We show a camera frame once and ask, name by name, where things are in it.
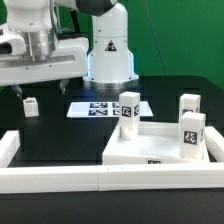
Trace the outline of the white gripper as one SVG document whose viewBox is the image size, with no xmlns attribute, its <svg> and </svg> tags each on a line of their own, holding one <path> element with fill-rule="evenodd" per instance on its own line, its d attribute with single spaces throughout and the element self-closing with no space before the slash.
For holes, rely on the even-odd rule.
<svg viewBox="0 0 224 224">
<path fill-rule="evenodd" d="M 61 94 L 66 93 L 68 78 L 87 74 L 89 41 L 85 37 L 61 40 L 52 56 L 45 60 L 24 60 L 5 57 L 0 60 L 0 86 L 12 86 L 19 98 L 23 92 L 19 84 L 60 80 Z"/>
</svg>

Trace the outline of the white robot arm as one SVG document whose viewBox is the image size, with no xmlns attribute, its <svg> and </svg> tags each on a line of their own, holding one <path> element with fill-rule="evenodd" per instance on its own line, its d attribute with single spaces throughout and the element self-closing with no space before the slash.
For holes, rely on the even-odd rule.
<svg viewBox="0 0 224 224">
<path fill-rule="evenodd" d="M 3 0 L 7 22 L 0 25 L 0 86 L 71 78 L 86 86 L 121 88 L 139 79 L 128 49 L 128 14 L 118 0 Z M 93 38 L 59 26 L 54 8 L 92 16 Z"/>
</svg>

